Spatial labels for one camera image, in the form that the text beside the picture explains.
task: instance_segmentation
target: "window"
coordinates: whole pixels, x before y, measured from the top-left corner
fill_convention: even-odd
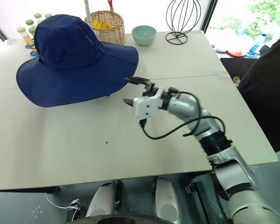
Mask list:
[[[280,39],[280,0],[218,0],[206,36],[213,45],[248,50],[261,33],[269,47]]]

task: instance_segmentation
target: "black connector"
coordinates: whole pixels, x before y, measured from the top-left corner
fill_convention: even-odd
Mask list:
[[[145,128],[146,119],[140,120],[139,124],[140,124],[141,128]]]
[[[178,89],[174,88],[174,87],[169,87],[168,89],[168,94],[172,95],[172,94],[177,94],[178,93]]]
[[[150,81],[147,78],[142,78],[142,77],[131,77],[131,78],[124,78],[128,83],[134,84],[134,85],[145,85],[146,82]]]

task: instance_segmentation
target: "black cable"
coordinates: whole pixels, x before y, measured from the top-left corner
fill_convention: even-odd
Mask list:
[[[224,124],[224,122],[223,122],[220,118],[215,117],[215,116],[202,116],[202,117],[198,117],[198,118],[193,118],[193,119],[188,120],[188,121],[186,121],[185,123],[183,123],[183,124],[177,126],[176,128],[172,129],[170,132],[168,132],[168,133],[166,133],[166,134],[164,134],[164,135],[161,135],[161,136],[159,136],[159,137],[152,137],[152,136],[150,136],[150,135],[145,131],[144,125],[145,125],[145,123],[146,123],[146,119],[141,120],[141,121],[140,121],[140,124],[141,124],[142,131],[144,132],[144,134],[145,134],[147,137],[149,137],[150,139],[153,139],[153,140],[158,140],[158,139],[162,139],[162,138],[167,137],[168,135],[172,134],[173,132],[177,131],[178,129],[184,127],[185,125],[187,125],[187,124],[189,124],[189,123],[191,123],[191,122],[198,121],[198,120],[202,120],[202,119],[207,119],[207,118],[212,118],[212,119],[219,120],[219,121],[222,123],[223,132],[225,133],[225,124]]]
[[[190,92],[185,92],[185,91],[179,91],[178,93],[180,94],[188,94],[192,97],[194,97],[194,99],[196,100],[197,102],[197,106],[198,106],[198,117],[201,117],[201,106],[200,106],[200,102],[199,102],[199,99],[197,96],[195,96],[194,94],[190,93]],[[198,128],[198,125],[199,125],[199,122],[200,122],[200,119],[197,121],[197,124],[196,126],[193,128],[193,130],[187,134],[183,134],[183,137],[187,137],[187,136],[190,136],[194,133],[194,131],[196,131],[196,129]]]

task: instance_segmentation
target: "white table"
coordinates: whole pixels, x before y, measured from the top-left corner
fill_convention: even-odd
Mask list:
[[[196,94],[204,108],[223,119],[228,138],[249,165],[278,161],[204,34],[190,33],[182,46],[167,43],[164,35],[158,33],[146,48],[126,36],[125,44],[139,51],[135,75]],[[19,65],[31,58],[23,45],[16,41],[0,53],[0,189],[210,169],[199,143],[182,137],[187,129],[162,140],[142,133],[133,109],[122,99],[140,96],[143,86],[127,84],[109,97],[71,105],[32,104],[15,81]],[[167,63],[164,55],[169,51]],[[147,131],[157,136],[179,124],[179,119],[161,111],[148,121]]]

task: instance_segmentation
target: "yellow item in basket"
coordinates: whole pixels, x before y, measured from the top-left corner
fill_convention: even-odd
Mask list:
[[[102,27],[103,27],[103,26],[105,26],[105,28],[113,28],[113,27],[114,27],[112,24],[106,23],[106,22],[102,23]]]
[[[113,28],[114,26],[110,23],[100,23],[98,20],[94,20],[92,22],[93,24],[93,27],[96,28],[96,29],[107,29],[107,28]]]
[[[96,29],[101,29],[102,28],[102,25],[99,23],[98,20],[94,20],[92,22],[92,24],[93,24],[93,27],[96,28]]]

